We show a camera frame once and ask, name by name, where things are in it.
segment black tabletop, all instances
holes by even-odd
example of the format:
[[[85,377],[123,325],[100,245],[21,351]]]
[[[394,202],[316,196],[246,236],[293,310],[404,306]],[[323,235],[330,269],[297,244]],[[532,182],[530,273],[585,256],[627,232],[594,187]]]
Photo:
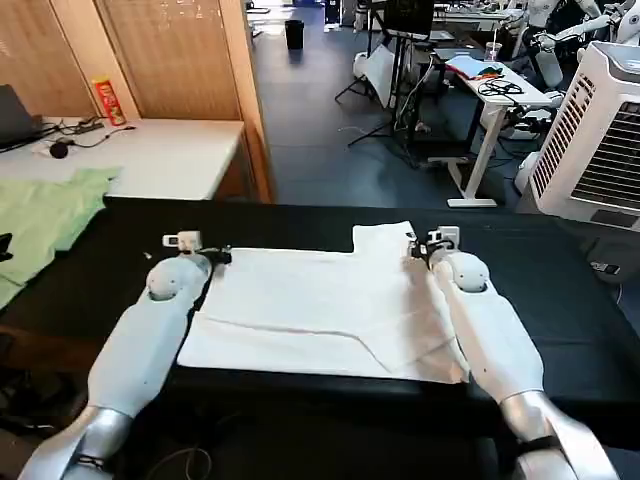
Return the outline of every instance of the black tabletop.
[[[418,235],[458,225],[539,349],[548,395],[609,435],[640,409],[640,340],[592,274],[576,241],[545,216],[488,211],[292,207],[107,199],[71,252],[43,271],[0,323],[47,335],[106,339],[149,269],[175,251],[163,234],[200,230],[206,245],[348,252],[353,225],[410,220]],[[175,367],[166,391],[230,402],[283,399],[419,409],[442,424],[491,429],[493,402],[475,385]]]

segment trash can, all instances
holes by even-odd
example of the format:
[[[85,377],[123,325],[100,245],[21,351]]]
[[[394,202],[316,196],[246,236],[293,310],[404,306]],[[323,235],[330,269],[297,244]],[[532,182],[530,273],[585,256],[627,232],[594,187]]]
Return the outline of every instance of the trash can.
[[[304,22],[302,20],[287,20],[284,22],[284,30],[287,36],[287,48],[300,50],[303,45]]]

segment vent grille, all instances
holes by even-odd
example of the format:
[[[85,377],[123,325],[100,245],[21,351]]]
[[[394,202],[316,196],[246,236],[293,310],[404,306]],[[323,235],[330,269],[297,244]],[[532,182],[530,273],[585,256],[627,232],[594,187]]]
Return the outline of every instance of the vent grille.
[[[556,168],[558,168],[560,159],[569,147],[569,143],[571,143],[571,139],[593,99],[595,90],[593,82],[581,73],[573,90],[565,98],[562,114],[556,119],[557,123],[554,125],[549,141],[533,172],[532,184],[538,197],[542,196]]]
[[[640,209],[640,104],[625,102],[571,196]]]

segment red chips can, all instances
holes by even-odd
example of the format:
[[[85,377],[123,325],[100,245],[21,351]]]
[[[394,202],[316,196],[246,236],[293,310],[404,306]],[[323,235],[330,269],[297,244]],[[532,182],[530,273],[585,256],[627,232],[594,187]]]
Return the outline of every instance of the red chips can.
[[[120,125],[127,123],[127,119],[124,118],[120,102],[118,102],[118,97],[116,97],[109,79],[107,77],[98,78],[93,80],[93,84],[96,87],[98,96],[104,106],[104,111],[107,114],[107,117],[109,117],[111,125],[119,127]]]

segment air cooler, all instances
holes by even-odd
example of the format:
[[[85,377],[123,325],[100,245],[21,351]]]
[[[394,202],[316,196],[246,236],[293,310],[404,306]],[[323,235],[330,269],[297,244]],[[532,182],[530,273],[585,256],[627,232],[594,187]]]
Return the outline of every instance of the air cooler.
[[[640,47],[589,45],[530,187],[543,213],[640,231]]]

